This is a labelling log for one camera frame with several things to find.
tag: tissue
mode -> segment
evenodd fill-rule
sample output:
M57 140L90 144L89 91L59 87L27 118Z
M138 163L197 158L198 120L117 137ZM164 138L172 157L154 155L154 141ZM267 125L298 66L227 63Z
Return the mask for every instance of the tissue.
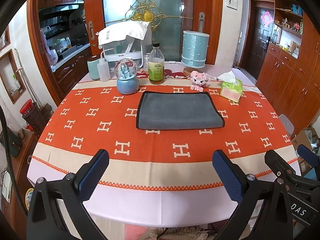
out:
M235 83L236 77L235 74L232 71L223 73L222 75L218 76L218 79L227 82L227 83Z

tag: blue gripper pad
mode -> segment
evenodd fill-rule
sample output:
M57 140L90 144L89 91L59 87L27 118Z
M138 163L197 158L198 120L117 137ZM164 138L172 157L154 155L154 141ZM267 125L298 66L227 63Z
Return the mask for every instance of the blue gripper pad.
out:
M89 163L82 165L76 174L78 180L75 180L80 202L90 199L108 165L109 154L103 149L100 149Z
M312 151L310 151L307 147L305 147L303 144L300 144L297 148L297 153L301 158L305 159L307 163L313 168L318 167L319 165L319 159L318 156L315 155Z
M213 153L212 165L221 179L230 199L238 202L238 204L241 203L243 199L243 185L231 168L233 163L222 150L217 150Z

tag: gray towel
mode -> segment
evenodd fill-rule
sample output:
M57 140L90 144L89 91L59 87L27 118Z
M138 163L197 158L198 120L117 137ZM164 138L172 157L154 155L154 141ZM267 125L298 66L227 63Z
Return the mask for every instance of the gray towel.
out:
M223 127L224 124L208 92L145 91L136 120L136 127L143 130L207 129Z

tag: orange tablecloth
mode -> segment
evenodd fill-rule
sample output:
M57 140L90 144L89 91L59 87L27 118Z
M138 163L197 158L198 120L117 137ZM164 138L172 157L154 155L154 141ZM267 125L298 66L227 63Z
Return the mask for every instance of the orange tablecloth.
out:
M296 160L281 121L254 86L243 86L238 104L219 96L221 82L210 82L204 89L225 120L223 128L136 128L143 91L194 92L190 85L189 80L166 80L156 86L140 78L137 93L121 95L116 80L79 83L47 124L33 158L64 173L77 172L103 148L109 152L110 164L100 184L151 191L221 186L211 164L217 149L228 154L245 173L256 176L271 172L264 163L264 153L270 149L276 149L288 163Z

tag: bottle label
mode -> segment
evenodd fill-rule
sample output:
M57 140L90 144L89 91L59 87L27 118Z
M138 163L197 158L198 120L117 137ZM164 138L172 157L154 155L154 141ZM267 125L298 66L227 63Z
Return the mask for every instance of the bottle label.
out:
M158 81L163 79L163 62L155 63L155 62L148 62L148 71L149 71L149 78L153 81Z

